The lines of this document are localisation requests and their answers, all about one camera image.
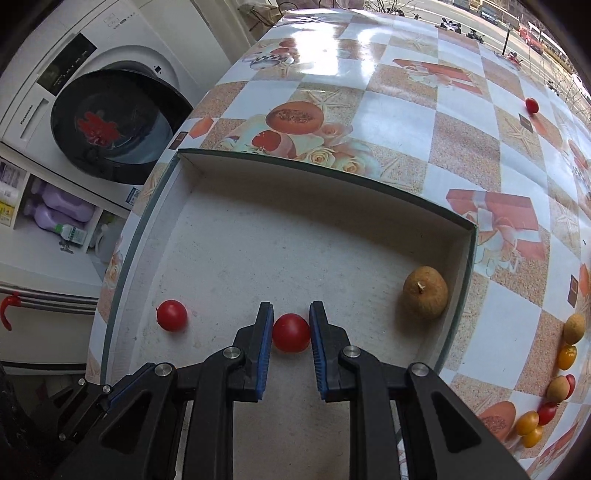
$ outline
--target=brown pear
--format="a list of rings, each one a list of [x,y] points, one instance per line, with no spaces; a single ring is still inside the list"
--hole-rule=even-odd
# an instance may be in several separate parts
[[[569,345],[574,345],[581,340],[585,334],[586,323],[585,317],[580,313],[573,313],[564,324],[562,331],[564,341]]]
[[[447,284],[433,267],[418,267],[404,282],[402,304],[417,317],[436,319],[445,310],[447,300]]]

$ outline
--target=motorcycle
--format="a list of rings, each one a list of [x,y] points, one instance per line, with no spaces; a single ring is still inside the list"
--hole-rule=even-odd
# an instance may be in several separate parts
[[[466,36],[477,42],[484,43],[484,35],[479,35],[473,28],[470,29]]]
[[[441,18],[441,25],[439,26],[445,30],[450,30],[462,35],[462,26],[459,23],[453,22],[452,20],[447,20],[445,17]]]
[[[519,58],[517,58],[517,52],[510,51],[509,54],[507,55],[507,58],[510,61],[512,61],[515,65],[517,65],[518,67],[521,67],[522,60],[520,60]]]
[[[552,90],[556,95],[558,95],[560,97],[562,92],[558,89],[558,87],[556,86],[556,84],[552,80],[547,80],[546,85],[548,86],[548,88],[550,90]]]
[[[399,17],[403,17],[404,16],[404,12],[402,10],[400,10],[399,8],[394,9],[394,6],[388,8],[386,10],[386,13],[389,15],[398,15]]]

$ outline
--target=sticker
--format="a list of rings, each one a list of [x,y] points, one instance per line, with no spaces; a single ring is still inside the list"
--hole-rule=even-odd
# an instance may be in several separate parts
[[[13,167],[3,161],[0,162],[0,181],[11,187],[18,188],[18,182],[22,176],[21,172],[20,168]]]
[[[125,203],[129,203],[131,206],[133,206],[139,196],[139,192],[139,189],[135,187],[132,188],[131,192],[129,192],[129,195],[127,195],[127,200],[125,201]]]
[[[578,292],[579,292],[579,281],[571,275],[570,276],[569,298],[567,299],[567,302],[570,303],[572,308],[574,308],[574,305],[577,303]]]
[[[90,145],[99,147],[111,147],[113,143],[121,138],[115,122],[106,122],[99,115],[93,112],[85,112],[84,120],[76,119],[76,126],[84,133],[86,141]]]
[[[534,133],[534,127],[531,126],[531,122],[527,118],[519,114],[519,120],[521,120],[521,125],[523,125],[523,127],[529,130],[531,133]]]
[[[169,150],[176,150],[181,143],[183,143],[184,138],[187,136],[189,132],[179,132],[177,138],[173,140],[173,142],[169,146]]]

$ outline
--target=red car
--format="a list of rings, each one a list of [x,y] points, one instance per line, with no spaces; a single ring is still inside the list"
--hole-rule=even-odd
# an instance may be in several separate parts
[[[544,54],[544,47],[529,28],[522,26],[519,29],[519,36],[523,38],[525,44],[532,48],[532,50],[536,51],[540,55]]]

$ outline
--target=shelf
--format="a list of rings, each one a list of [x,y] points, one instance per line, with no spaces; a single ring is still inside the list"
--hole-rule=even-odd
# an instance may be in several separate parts
[[[14,229],[0,225],[1,277],[11,284],[71,295],[98,297],[102,277],[91,255],[72,245],[63,251],[61,238],[19,215]]]

